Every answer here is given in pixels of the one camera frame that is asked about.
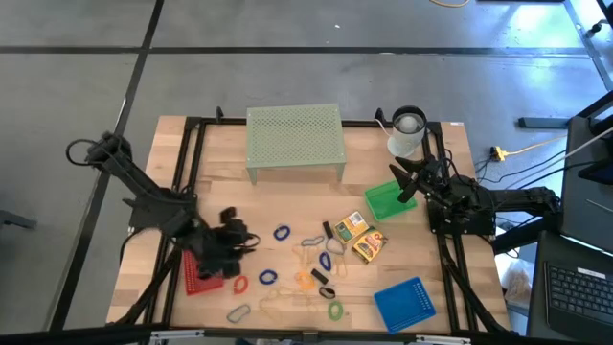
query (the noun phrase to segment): gray floor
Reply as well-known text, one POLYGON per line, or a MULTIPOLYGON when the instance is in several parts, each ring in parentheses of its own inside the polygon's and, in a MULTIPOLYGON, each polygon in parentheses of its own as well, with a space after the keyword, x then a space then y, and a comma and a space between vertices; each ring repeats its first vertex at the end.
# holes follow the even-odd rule
MULTIPOLYGON (((132 45, 154 1, 3 1, 0 45, 132 45)), ((582 26, 601 15, 574 0, 582 26)), ((429 2, 167 1, 154 46, 582 47, 562 5, 429 2)), ((594 44, 609 67, 609 28, 594 44)), ((0 209, 38 219, 34 231, 0 232, 0 334, 44 328, 95 172, 73 167, 65 145, 115 126, 134 55, 0 55, 0 209)), ((465 122, 473 159, 560 135, 522 130, 521 116, 570 117, 605 93, 588 57, 391 55, 149 55, 125 136, 144 165, 160 115, 213 116, 220 105, 339 103, 344 118, 371 119, 418 105, 431 120, 465 122)), ((562 150, 563 141, 492 164, 488 177, 562 150)), ((504 188, 513 179, 505 180, 504 188)), ((559 190, 559 176, 546 180, 559 190)), ((103 324, 129 211, 112 181, 68 317, 70 328, 103 324)), ((522 255, 530 258, 530 250, 522 255)))

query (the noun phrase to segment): blue pegboard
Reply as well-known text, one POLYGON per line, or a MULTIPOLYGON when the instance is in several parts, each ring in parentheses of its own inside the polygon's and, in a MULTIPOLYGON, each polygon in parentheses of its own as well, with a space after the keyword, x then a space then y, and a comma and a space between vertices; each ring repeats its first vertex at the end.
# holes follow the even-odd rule
POLYGON ((391 334, 437 313, 419 277, 377 292, 375 302, 387 331, 391 334))

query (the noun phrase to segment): green tray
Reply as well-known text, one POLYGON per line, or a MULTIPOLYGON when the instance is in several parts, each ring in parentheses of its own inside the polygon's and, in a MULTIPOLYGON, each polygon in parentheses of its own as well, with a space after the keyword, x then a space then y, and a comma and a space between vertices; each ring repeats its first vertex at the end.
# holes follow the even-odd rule
POLYGON ((395 180, 364 192, 366 203, 368 203, 368 207, 370 207, 377 221, 399 215, 418 205, 414 197, 411 197, 407 203, 398 201, 397 198, 401 192, 402 190, 395 180))

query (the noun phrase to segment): wooden tabletop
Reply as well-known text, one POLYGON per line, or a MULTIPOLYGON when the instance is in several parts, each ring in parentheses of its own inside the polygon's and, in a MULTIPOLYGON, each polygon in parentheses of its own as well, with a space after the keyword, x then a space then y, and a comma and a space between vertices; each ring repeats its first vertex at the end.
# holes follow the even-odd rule
MULTIPOLYGON (((146 172, 160 186, 171 184, 185 119, 180 116, 159 119, 146 172)), ((464 125, 442 123, 442 127, 445 147, 453 152, 459 171, 474 175, 464 125)), ((238 217, 245 221, 250 232, 261 237, 261 243, 256 252, 246 255, 240 262, 242 274, 249 279, 249 288, 240 295, 233 294, 234 279, 231 279, 225 281, 222 288, 187 296, 181 267, 172 326, 386 332, 373 295, 417 276, 423 281, 437 314, 405 331, 449 332, 439 252, 436 238, 429 231, 423 196, 416 194, 416 209, 376 222, 363 195, 365 190, 394 178, 388 168, 394 159, 387 151, 387 136, 380 128, 344 127, 343 132, 347 165, 342 182, 336 181, 333 167, 261 169, 258 184, 252 186, 245 169, 246 127, 206 127, 196 184, 200 214, 212 226, 217 226, 219 212, 235 206, 238 217), (292 248, 302 239, 323 235, 322 221, 334 224, 355 210, 389 241, 370 264, 364 264, 347 250, 344 255, 347 275, 327 274, 336 290, 336 301, 341 302, 345 310, 343 317, 333 322, 328 317, 329 300, 319 296, 316 288, 306 293, 299 291, 294 280, 299 271, 309 272, 313 267, 321 270, 319 263, 315 259, 313 264, 301 264, 292 248), (273 230, 280 223, 291 226, 291 235, 285 241, 273 238, 273 230), (271 286, 264 286, 258 280, 267 268, 279 273, 278 281, 271 286), (273 289, 281 287, 281 297, 265 300, 266 296, 275 293, 271 292, 273 289), (237 324, 228 322, 226 314, 245 303, 250 305, 251 313, 237 324)), ((191 154, 189 151, 187 162, 191 162, 191 154)), ((421 158, 421 149, 411 158, 421 158)), ((132 239, 126 247, 108 321, 124 315, 149 283, 159 239, 159 232, 147 231, 132 239)), ((476 236, 463 236, 463 239, 473 289, 496 320, 508 328, 507 309, 490 246, 476 236)), ((311 254, 318 255, 323 250, 320 244, 311 254)), ((165 292, 163 286, 155 320, 161 319, 165 292)), ((467 328, 464 301, 457 287, 455 297, 461 327, 467 328)))

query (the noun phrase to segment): plastic bag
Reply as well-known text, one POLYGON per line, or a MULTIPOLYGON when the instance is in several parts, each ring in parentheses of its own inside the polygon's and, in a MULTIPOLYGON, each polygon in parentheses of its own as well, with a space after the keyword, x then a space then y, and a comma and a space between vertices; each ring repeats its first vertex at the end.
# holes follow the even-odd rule
POLYGON ((533 288, 534 264, 517 259, 503 277, 502 287, 507 289, 505 300, 511 305, 528 309, 533 288))

